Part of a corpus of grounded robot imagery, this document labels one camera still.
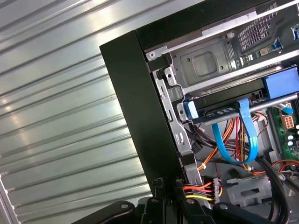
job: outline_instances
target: corrugated metal wall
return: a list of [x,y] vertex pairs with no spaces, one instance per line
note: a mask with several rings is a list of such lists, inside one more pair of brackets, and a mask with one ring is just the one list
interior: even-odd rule
[[99,46],[198,2],[0,0],[0,173],[19,221],[150,195]]

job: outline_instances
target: metal frame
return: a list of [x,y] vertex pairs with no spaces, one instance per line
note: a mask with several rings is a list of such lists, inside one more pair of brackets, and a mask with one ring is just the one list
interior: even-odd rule
[[4,188],[1,176],[0,176],[0,203],[1,203],[1,212],[5,222],[7,224],[16,224],[20,223],[18,221],[17,215],[14,212],[14,207],[10,203],[10,199],[8,197],[8,191]]
[[262,18],[264,16],[275,13],[275,12],[277,12],[279,10],[282,10],[282,9],[285,9],[287,7],[296,5],[298,3],[299,3],[299,0],[293,0],[293,1],[288,2],[288,3],[286,3],[282,6],[278,6],[276,8],[273,8],[271,10],[268,10],[268,11],[266,11],[264,13],[260,13],[260,14],[256,14],[256,11],[254,10],[253,12],[250,12],[246,15],[242,15],[240,17],[237,17],[235,19],[227,21],[227,22],[225,22],[223,24],[220,24],[218,26],[212,27],[210,29],[203,30],[201,37],[195,38],[193,40],[187,41],[185,43],[179,44],[179,45],[174,46],[174,47],[169,48],[169,49],[167,49],[167,47],[165,48],[165,46],[163,46],[161,49],[156,49],[154,51],[151,51],[151,52],[147,53],[146,57],[149,61],[154,60],[157,57],[160,57],[162,54],[167,54],[167,53],[170,53],[170,52],[175,51],[177,49],[189,46],[193,43],[202,41],[202,40],[207,39],[211,36],[220,34],[224,31],[227,31],[227,30],[233,29],[235,27],[241,26],[241,25],[246,24],[250,21],[254,21],[256,19]]
[[145,25],[136,33],[142,49],[147,50],[270,1],[205,0]]

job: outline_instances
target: capacitor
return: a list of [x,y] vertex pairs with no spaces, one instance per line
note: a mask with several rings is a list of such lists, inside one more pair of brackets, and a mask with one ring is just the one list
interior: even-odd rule
[[294,139],[294,136],[292,136],[292,135],[289,135],[289,136],[288,136],[288,140],[291,141],[291,140],[293,140],[293,139]]
[[288,142],[288,146],[289,146],[289,147],[292,147],[293,145],[294,145],[294,143],[293,143],[292,141],[289,141],[289,142]]

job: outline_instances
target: metal bracket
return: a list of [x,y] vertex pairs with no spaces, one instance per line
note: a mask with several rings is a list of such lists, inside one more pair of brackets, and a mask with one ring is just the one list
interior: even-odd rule
[[166,75],[167,81],[169,85],[177,85],[177,81],[175,79],[175,75],[173,72],[173,68],[172,67],[168,67],[164,70],[164,73]]
[[187,117],[187,113],[186,113],[183,103],[179,103],[177,105],[177,110],[178,110],[179,118],[181,119],[181,121],[187,121],[188,117]]
[[166,112],[169,124],[171,126],[171,130],[173,132],[175,142],[178,148],[178,151],[181,153],[181,155],[185,155],[191,151],[191,145],[188,140],[187,133],[183,127],[182,124],[178,122],[178,119],[175,115],[175,112],[173,110],[168,91],[165,85],[164,80],[160,80],[158,78],[155,79],[162,104],[164,106],[164,110]]
[[158,57],[161,57],[162,54],[164,54],[167,51],[168,51],[167,46],[163,46],[163,47],[160,47],[156,50],[152,50],[152,51],[146,53],[145,56],[148,59],[148,61],[152,61],[152,60],[155,60]]

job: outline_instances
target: ventilation grille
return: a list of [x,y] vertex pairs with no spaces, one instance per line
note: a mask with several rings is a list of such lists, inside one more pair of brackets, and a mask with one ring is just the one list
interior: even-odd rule
[[[270,8],[267,9],[267,11],[276,7],[277,4],[274,3]],[[275,16],[277,16],[277,12],[256,19],[251,22],[241,33],[239,33],[238,38],[242,51],[250,48],[252,45],[269,35],[268,30],[271,27],[270,21]]]

